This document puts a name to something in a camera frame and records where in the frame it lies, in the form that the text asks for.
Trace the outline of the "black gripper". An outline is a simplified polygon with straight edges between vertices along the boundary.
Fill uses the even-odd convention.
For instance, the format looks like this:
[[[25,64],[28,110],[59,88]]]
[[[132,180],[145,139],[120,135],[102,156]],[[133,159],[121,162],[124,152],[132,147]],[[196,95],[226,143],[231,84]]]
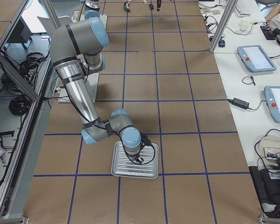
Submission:
[[[133,163],[143,163],[144,159],[139,155],[132,156]]]

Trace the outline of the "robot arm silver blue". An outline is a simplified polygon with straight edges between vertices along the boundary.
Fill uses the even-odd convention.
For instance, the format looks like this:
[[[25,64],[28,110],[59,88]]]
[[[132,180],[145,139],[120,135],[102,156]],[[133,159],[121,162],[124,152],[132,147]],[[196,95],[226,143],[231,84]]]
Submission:
[[[109,44],[105,27],[99,17],[92,17],[59,27],[50,43],[50,57],[69,99],[83,123],[81,131],[86,144],[94,144],[114,134],[121,138],[126,155],[135,164],[142,164],[140,151],[148,145],[147,138],[134,127],[124,109],[117,109],[109,120],[102,121],[86,88],[82,64],[77,56],[83,55],[88,72],[99,72],[105,62],[101,54]]]
[[[94,11],[100,11],[100,4],[99,0],[85,0],[84,1],[84,10],[94,10]]]

